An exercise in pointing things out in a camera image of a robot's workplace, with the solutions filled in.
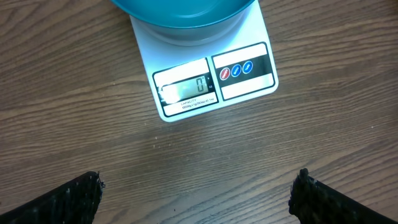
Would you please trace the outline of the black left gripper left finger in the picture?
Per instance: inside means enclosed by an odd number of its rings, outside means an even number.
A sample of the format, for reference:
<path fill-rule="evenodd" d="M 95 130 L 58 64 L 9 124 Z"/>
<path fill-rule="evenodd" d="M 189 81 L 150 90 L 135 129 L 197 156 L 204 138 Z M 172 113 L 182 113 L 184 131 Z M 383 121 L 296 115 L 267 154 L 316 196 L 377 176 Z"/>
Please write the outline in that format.
<path fill-rule="evenodd" d="M 89 171 L 1 215 L 3 224 L 92 224 L 104 182 Z"/>

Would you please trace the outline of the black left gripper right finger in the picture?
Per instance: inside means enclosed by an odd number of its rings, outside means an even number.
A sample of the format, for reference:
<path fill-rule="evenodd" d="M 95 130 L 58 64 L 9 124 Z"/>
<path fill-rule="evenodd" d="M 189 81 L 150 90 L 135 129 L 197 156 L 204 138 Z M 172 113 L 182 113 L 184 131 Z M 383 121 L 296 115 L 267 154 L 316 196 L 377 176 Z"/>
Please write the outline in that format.
<path fill-rule="evenodd" d="M 397 224 L 310 177 L 306 168 L 300 170 L 292 184 L 289 213 L 301 224 Z"/>

